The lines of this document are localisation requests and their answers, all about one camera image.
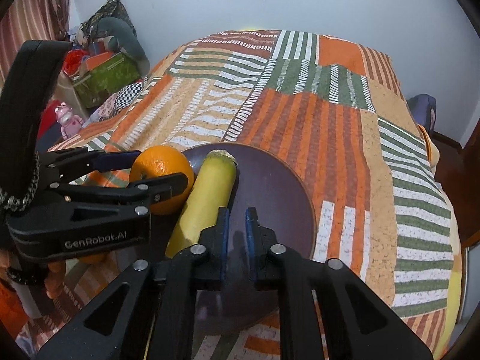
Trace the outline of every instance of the green box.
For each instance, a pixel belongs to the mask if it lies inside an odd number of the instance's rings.
[[[73,88],[85,108],[102,105],[107,98],[140,78],[134,60],[122,52],[84,76],[73,78]]]

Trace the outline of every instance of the red fabric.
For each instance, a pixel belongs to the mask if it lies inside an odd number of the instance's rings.
[[[88,52],[82,49],[70,50],[63,62],[63,71],[72,76],[80,67],[83,56],[87,56]]]
[[[46,106],[45,111],[42,114],[42,120],[40,121],[40,128],[38,129],[37,139],[40,138],[45,131],[53,126],[57,122],[57,115],[55,114],[55,107],[60,105],[59,100],[52,100],[49,105]]]
[[[0,283],[0,321],[10,335],[15,338],[28,321],[20,299]]]

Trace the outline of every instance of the floor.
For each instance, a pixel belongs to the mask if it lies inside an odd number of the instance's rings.
[[[464,243],[480,230],[480,167],[465,163],[457,149],[436,139],[433,142],[440,151],[435,179],[452,202]]]

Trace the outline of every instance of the checkered fabric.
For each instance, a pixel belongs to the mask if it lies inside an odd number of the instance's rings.
[[[135,97],[137,97],[138,94],[141,92],[144,82],[144,80],[134,82],[133,84],[127,85],[126,87],[120,89],[117,99],[115,100],[113,110],[110,113],[110,117],[116,116],[124,108],[130,105],[130,103],[135,99]]]

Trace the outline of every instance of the bed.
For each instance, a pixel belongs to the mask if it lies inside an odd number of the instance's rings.
[[[460,303],[457,225],[434,181],[435,148],[413,121],[387,55],[307,32],[221,32],[172,52],[131,103],[105,115],[52,150],[227,141],[288,163],[315,209],[313,259],[340,258],[436,359],[444,354]],[[75,182],[123,187],[128,171]],[[37,347],[117,274],[111,255],[67,283],[56,312],[30,322]],[[274,314],[228,337],[196,337],[193,356],[278,359],[278,328]]]

